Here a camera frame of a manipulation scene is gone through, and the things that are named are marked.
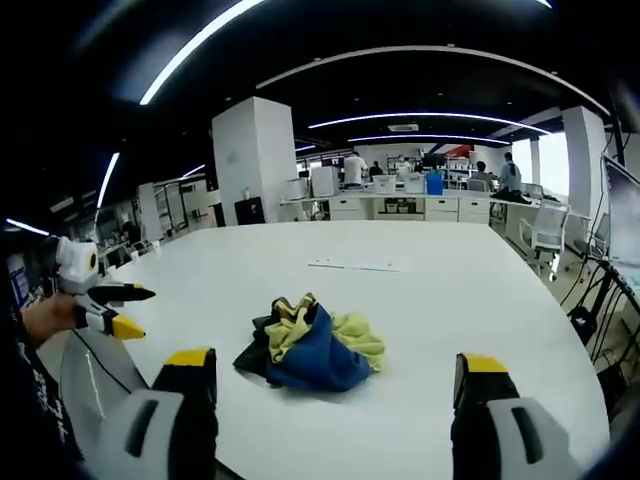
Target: white pillar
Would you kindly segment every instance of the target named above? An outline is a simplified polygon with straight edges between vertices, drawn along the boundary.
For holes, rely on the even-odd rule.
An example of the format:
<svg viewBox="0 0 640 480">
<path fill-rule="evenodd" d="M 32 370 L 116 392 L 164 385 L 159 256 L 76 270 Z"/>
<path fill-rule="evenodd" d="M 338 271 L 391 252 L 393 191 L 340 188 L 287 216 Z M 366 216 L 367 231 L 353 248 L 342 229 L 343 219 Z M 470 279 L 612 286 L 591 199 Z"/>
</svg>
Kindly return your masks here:
<svg viewBox="0 0 640 480">
<path fill-rule="evenodd" d="M 140 209 L 142 238 L 149 242 L 160 240 L 164 235 L 160 224 L 153 183 L 145 183 L 138 187 L 138 208 Z"/>
<path fill-rule="evenodd" d="M 268 223 L 283 221 L 280 201 L 297 178 L 291 108 L 252 97 L 213 119 L 213 148 L 225 222 L 237 225 L 235 203 L 245 189 L 262 198 Z"/>
<path fill-rule="evenodd" d="M 531 140 L 531 183 L 540 185 L 540 140 Z"/>
<path fill-rule="evenodd" d="M 606 178 L 601 169 L 606 138 L 602 119 L 584 107 L 563 111 L 562 120 L 569 153 L 569 205 L 573 212 L 590 218 L 590 222 L 579 222 L 576 217 L 569 217 L 565 241 L 571 245 L 574 239 L 587 239 L 594 222 L 597 225 L 602 213 L 609 209 Z"/>
</svg>

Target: black sleeve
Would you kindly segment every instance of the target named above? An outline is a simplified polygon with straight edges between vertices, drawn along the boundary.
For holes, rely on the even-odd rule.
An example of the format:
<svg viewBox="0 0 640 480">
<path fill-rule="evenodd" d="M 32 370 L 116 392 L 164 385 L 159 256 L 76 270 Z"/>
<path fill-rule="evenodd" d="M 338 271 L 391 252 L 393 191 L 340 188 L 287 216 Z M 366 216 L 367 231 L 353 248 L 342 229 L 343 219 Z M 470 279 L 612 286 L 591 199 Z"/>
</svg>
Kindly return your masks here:
<svg viewBox="0 0 640 480">
<path fill-rule="evenodd" d="M 4 254 L 0 256 L 0 375 L 5 398 L 5 418 L 0 420 L 3 453 L 9 454 L 2 466 L 10 472 L 1 477 L 78 478 L 82 455 L 59 398 L 58 384 L 29 341 Z"/>
</svg>

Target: blue bin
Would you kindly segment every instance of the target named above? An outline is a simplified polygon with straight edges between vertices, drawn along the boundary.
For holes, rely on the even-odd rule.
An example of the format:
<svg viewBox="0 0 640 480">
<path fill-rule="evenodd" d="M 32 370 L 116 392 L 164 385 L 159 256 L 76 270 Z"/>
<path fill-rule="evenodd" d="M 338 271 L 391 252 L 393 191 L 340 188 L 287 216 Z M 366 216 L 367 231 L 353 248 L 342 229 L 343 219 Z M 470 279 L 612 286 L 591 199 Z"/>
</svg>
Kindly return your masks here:
<svg viewBox="0 0 640 480">
<path fill-rule="evenodd" d="M 444 176 L 442 173 L 427 173 L 427 195 L 442 195 L 444 193 Z"/>
</svg>

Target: drawer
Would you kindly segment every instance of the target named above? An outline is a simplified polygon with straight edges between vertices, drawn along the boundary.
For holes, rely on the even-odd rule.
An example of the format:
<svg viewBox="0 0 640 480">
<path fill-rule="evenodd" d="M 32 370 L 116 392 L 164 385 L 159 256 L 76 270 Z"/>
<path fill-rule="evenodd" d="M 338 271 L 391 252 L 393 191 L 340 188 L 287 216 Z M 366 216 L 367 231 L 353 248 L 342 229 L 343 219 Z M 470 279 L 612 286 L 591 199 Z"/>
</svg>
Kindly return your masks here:
<svg viewBox="0 0 640 480">
<path fill-rule="evenodd" d="M 338 210 L 360 210 L 362 204 L 359 198 L 332 198 L 329 200 L 329 208 L 332 212 Z"/>
<path fill-rule="evenodd" d="M 489 214 L 491 202 L 488 200 L 473 200 L 471 198 L 460 199 L 460 212 Z"/>
<path fill-rule="evenodd" d="M 457 222 L 458 212 L 438 212 L 427 210 L 425 212 L 425 220 L 427 222 Z"/>
<path fill-rule="evenodd" d="M 437 212 L 457 212 L 458 199 L 457 198 L 427 198 L 425 202 L 425 208 L 427 210 L 434 210 Z"/>
<path fill-rule="evenodd" d="M 332 210 L 331 220 L 366 220 L 362 210 Z"/>
<path fill-rule="evenodd" d="M 461 223 L 482 223 L 489 225 L 489 213 L 467 213 L 461 210 L 459 221 Z"/>
</svg>

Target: yellow cloth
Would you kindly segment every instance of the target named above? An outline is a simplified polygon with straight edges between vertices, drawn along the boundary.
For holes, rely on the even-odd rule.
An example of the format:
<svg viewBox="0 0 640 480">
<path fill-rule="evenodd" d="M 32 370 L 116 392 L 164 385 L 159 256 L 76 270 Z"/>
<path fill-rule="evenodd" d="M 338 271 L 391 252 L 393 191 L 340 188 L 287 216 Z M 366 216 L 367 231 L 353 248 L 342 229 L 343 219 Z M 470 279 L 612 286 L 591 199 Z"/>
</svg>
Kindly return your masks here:
<svg viewBox="0 0 640 480">
<path fill-rule="evenodd" d="M 333 336 L 352 352 L 364 355 L 374 372 L 381 370 L 385 346 L 382 340 L 371 333 L 369 320 L 362 313 L 337 315 L 331 313 Z"/>
<path fill-rule="evenodd" d="M 269 337 L 269 353 L 273 363 L 282 361 L 311 327 L 304 321 L 309 309 L 316 303 L 311 293 L 307 293 L 297 306 L 292 307 L 286 298 L 274 300 L 271 309 L 280 316 L 280 322 L 265 327 Z M 374 372 L 381 370 L 385 346 L 382 340 L 371 333 L 369 320 L 362 313 L 338 315 L 331 313 L 333 335 L 349 350 L 364 355 Z"/>
<path fill-rule="evenodd" d="M 296 307 L 292 307 L 286 298 L 276 299 L 271 309 L 280 315 L 280 322 L 265 327 L 269 336 L 269 353 L 273 363 L 282 361 L 287 352 L 306 334 L 311 327 L 304 321 L 304 316 L 316 303 L 312 294 L 307 293 Z"/>
</svg>

